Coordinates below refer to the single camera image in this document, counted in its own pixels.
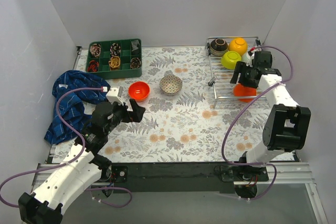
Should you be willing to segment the rolled tie brown black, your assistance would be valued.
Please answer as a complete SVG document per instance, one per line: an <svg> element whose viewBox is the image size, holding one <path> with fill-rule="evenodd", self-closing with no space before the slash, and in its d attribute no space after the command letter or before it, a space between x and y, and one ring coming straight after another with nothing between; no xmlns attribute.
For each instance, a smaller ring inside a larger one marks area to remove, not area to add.
<svg viewBox="0 0 336 224"><path fill-rule="evenodd" d="M134 57L130 61L130 69L139 69L141 65L141 59L138 57Z"/></svg>

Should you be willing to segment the patterned brown white bowl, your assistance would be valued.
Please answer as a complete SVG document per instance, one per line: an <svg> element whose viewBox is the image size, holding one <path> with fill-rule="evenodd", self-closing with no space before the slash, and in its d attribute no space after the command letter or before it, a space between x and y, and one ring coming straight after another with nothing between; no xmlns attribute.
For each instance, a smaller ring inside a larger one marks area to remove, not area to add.
<svg viewBox="0 0 336 224"><path fill-rule="evenodd" d="M168 74L160 80L160 89L167 95L175 95L182 89L182 80L173 74Z"/></svg>

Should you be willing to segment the green compartment tray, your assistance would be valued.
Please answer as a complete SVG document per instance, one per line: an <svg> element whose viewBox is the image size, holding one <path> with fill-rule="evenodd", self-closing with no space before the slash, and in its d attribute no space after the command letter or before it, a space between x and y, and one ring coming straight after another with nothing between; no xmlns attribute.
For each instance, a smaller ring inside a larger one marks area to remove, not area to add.
<svg viewBox="0 0 336 224"><path fill-rule="evenodd" d="M141 39L90 43L85 71L96 74L105 80L142 76Z"/></svg>

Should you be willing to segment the rolled tie red black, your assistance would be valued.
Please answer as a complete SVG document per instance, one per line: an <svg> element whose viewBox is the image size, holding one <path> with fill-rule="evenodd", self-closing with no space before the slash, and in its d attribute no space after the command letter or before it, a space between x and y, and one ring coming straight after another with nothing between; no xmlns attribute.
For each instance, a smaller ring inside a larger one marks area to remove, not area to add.
<svg viewBox="0 0 336 224"><path fill-rule="evenodd" d="M91 60L88 64L87 72L98 72L99 61Z"/></svg>

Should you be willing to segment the rolled tie pink brown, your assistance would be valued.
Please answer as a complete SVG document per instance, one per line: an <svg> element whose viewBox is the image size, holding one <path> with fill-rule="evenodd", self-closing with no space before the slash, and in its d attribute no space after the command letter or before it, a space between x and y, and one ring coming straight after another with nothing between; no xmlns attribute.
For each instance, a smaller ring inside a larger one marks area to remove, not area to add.
<svg viewBox="0 0 336 224"><path fill-rule="evenodd" d="M90 46L89 51L93 58L99 58L101 54L101 45L99 43L94 43Z"/></svg>

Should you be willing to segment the yellow orange bowl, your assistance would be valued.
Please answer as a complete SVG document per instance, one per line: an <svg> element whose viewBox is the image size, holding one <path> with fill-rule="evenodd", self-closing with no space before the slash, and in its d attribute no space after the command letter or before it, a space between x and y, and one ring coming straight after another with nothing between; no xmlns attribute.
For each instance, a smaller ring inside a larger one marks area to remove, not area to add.
<svg viewBox="0 0 336 224"><path fill-rule="evenodd" d="M229 51L235 51L241 56L247 52L248 43L244 38L238 37L234 38L228 45Z"/></svg>

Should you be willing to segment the rolled tie dark grey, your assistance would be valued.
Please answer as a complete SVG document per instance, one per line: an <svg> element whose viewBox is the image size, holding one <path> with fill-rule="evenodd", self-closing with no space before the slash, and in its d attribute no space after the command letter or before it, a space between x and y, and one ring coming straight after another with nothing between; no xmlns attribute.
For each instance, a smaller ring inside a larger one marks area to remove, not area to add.
<svg viewBox="0 0 336 224"><path fill-rule="evenodd" d="M141 44L139 40L131 41L131 54L138 55L141 52Z"/></svg>

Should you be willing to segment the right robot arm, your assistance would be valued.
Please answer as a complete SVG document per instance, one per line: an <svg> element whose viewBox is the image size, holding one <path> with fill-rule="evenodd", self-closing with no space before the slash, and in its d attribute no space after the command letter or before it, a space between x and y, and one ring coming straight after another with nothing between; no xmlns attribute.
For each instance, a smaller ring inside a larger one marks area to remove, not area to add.
<svg viewBox="0 0 336 224"><path fill-rule="evenodd" d="M243 164L237 168L238 176L248 181L257 174L256 167L265 166L283 153L303 148L311 111L291 97L280 71L272 67L269 51L255 51L248 62L239 61L230 82L259 88L271 108L262 132L262 141L239 159Z"/></svg>

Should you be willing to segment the rolled tie black dotted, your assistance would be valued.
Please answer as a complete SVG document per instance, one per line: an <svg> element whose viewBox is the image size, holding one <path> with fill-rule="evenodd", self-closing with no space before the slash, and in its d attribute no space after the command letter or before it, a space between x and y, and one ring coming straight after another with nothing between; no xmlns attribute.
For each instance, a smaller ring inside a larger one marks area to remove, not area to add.
<svg viewBox="0 0 336 224"><path fill-rule="evenodd" d="M112 43L110 47L111 56L120 56L121 55L121 46L119 43Z"/></svg>

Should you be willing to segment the rolled tie yellow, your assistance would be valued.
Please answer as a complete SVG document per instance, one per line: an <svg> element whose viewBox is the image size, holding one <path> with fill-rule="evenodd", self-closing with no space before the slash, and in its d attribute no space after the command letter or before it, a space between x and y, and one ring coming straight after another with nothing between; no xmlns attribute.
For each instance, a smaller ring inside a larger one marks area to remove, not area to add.
<svg viewBox="0 0 336 224"><path fill-rule="evenodd" d="M108 64L111 71L119 70L121 66L121 59L119 56L112 56Z"/></svg>

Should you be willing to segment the pale green bowl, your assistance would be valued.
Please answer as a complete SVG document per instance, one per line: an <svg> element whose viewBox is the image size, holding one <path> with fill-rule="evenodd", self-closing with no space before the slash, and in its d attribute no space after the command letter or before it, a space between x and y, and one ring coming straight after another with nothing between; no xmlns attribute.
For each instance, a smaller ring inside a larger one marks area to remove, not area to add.
<svg viewBox="0 0 336 224"><path fill-rule="evenodd" d="M245 63L247 63L247 62L249 62L250 60L251 60L251 57L253 56L254 54L253 53L251 53L251 52L246 52L244 55L242 55L242 61L243 62L245 62Z"/></svg>

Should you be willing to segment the black brown bowl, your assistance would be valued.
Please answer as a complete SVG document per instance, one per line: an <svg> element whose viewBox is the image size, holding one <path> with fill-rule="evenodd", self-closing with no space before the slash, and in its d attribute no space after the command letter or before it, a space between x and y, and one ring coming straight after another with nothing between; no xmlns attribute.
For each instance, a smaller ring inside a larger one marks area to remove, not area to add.
<svg viewBox="0 0 336 224"><path fill-rule="evenodd" d="M222 57L228 51L228 43L222 38L216 38L210 43L210 53L215 57Z"/></svg>

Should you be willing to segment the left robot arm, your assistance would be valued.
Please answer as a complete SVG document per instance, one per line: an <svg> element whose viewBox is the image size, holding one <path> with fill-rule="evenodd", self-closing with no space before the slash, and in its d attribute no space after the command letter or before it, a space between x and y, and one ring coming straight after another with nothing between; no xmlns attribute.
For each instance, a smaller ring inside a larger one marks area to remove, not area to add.
<svg viewBox="0 0 336 224"><path fill-rule="evenodd" d="M102 102L84 125L79 137L52 174L31 194L18 200L21 220L25 223L61 223L69 206L96 181L106 182L112 175L112 163L99 155L108 135L120 123L139 123L145 108L130 99L125 103Z"/></svg>

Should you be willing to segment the lime green bowl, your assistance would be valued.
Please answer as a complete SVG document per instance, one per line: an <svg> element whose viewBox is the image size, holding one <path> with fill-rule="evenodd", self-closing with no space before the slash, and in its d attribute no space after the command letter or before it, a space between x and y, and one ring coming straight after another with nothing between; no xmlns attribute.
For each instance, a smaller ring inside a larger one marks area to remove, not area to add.
<svg viewBox="0 0 336 224"><path fill-rule="evenodd" d="M235 51L227 51L221 58L221 64L224 68L234 70L236 64L241 61L241 55Z"/></svg>

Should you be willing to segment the floral table mat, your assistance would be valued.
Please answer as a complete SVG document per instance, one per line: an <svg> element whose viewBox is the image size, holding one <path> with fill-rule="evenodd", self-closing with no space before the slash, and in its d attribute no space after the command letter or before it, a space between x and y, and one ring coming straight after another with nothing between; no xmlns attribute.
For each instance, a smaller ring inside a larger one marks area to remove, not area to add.
<svg viewBox="0 0 336 224"><path fill-rule="evenodd" d="M144 48L140 80L150 86L140 123L120 124L100 154L114 163L237 161L261 142L270 113L265 99L213 106L209 60L203 47ZM167 95L160 80L178 76L179 93Z"/></svg>

